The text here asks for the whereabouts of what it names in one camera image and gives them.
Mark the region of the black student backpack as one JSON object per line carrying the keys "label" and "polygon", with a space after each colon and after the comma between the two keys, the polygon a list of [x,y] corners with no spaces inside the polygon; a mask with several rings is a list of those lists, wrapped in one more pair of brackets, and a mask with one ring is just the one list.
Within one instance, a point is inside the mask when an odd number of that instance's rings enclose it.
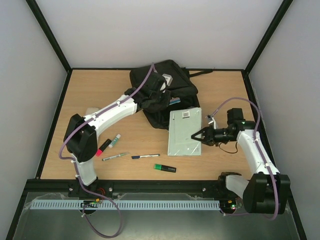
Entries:
{"label": "black student backpack", "polygon": [[142,109],[142,111],[153,128],[168,130],[171,111],[200,107],[197,96],[199,91],[191,82],[190,78],[211,73],[212,70],[204,70],[190,74],[186,68],[181,68],[171,59],[156,63],[154,68],[155,70],[152,70],[151,73],[158,73],[160,75],[168,74],[172,76],[173,80],[167,90],[171,92],[171,99],[180,98],[180,102],[169,105],[161,111],[145,111],[144,109]]}

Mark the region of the dog picture book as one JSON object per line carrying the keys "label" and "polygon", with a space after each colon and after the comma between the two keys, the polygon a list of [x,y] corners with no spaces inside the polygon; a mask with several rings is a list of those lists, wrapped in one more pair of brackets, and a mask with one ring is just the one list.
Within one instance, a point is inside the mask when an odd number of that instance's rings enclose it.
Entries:
{"label": "dog picture book", "polygon": [[180,102],[181,102],[181,99],[179,97],[175,97],[175,98],[172,98],[169,101],[169,105],[177,104],[177,103],[180,103]]}

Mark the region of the green highlighter black body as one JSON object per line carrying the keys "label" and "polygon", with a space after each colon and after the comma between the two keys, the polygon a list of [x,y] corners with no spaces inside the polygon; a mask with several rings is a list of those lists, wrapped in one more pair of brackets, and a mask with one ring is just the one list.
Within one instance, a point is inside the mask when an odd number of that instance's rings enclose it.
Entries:
{"label": "green highlighter black body", "polygon": [[159,171],[169,172],[169,173],[177,172],[177,169],[175,167],[162,165],[162,164],[155,164],[154,169]]}

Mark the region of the pale green notebook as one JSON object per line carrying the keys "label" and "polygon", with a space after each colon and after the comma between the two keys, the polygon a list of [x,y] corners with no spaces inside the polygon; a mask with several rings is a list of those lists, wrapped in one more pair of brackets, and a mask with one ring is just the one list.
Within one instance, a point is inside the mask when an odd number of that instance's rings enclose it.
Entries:
{"label": "pale green notebook", "polygon": [[192,135],[202,129],[202,109],[193,107],[174,110],[169,116],[169,134],[167,155],[200,156],[202,145],[192,139]]}

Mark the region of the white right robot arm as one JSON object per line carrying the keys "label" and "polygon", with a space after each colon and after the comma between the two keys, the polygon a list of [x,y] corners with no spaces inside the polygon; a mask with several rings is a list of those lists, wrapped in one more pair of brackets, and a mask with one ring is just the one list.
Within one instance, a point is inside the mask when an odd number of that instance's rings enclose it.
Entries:
{"label": "white right robot arm", "polygon": [[207,146],[220,146],[235,142],[241,147],[248,162],[252,176],[246,180],[239,173],[223,172],[218,191],[229,196],[238,195],[244,209],[250,214],[283,214],[290,190],[290,179],[270,160],[260,133],[255,129],[256,123],[246,120],[241,108],[227,111],[227,127],[217,128],[213,116],[208,116],[209,126],[191,135],[193,140]]}

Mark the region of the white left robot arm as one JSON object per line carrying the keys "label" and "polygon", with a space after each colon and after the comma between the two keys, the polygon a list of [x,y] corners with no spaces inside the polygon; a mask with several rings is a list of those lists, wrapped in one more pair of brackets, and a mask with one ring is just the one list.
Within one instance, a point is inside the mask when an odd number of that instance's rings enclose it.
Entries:
{"label": "white left robot arm", "polygon": [[138,87],[127,89],[116,101],[108,106],[85,116],[73,115],[68,123],[59,151],[66,148],[71,154],[69,159],[75,164],[76,177],[85,185],[91,185],[97,174],[94,168],[94,157],[98,151],[99,136],[121,119],[136,112],[154,107],[161,101],[168,105],[168,87],[173,77],[169,74],[150,72]]}

